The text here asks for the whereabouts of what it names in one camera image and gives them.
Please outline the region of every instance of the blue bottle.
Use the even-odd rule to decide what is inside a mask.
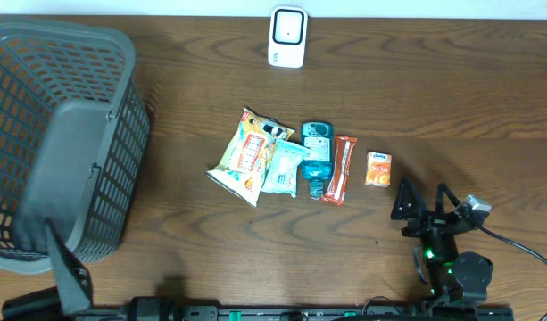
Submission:
[[[303,177],[309,180],[309,194],[314,200],[320,199],[325,189],[325,181],[333,174],[333,126],[324,122],[308,122],[301,128],[303,146],[310,153],[302,163]]]

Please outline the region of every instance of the orange box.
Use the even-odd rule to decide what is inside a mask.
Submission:
[[[392,155],[381,152],[369,152],[366,157],[366,180],[364,185],[388,187],[392,169]]]

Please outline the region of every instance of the plastic basket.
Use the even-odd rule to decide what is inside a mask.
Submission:
[[[0,268],[50,268],[50,218],[83,261],[120,241],[150,124],[114,29],[0,21]]]

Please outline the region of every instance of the wood grain surface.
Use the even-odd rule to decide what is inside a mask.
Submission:
[[[267,64],[267,19],[56,19],[130,36],[153,124],[120,248],[88,265],[95,302],[361,305],[429,294],[412,263],[418,240],[389,218],[402,175],[430,203],[440,182],[487,199],[485,226],[547,256],[547,21],[311,19],[304,68],[284,70]],[[358,137],[342,208],[311,200],[300,178],[296,199],[262,193],[254,209],[204,175],[245,105]],[[363,184],[368,151],[393,155],[389,188]],[[517,320],[547,310],[544,264],[478,231],[456,239],[493,261],[488,303],[510,305]],[[0,271],[0,308],[52,285],[51,273]]]

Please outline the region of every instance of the white card reader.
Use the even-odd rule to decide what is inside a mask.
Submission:
[[[271,14],[269,30],[269,64],[300,68],[305,58],[307,12],[301,8],[280,6]]]

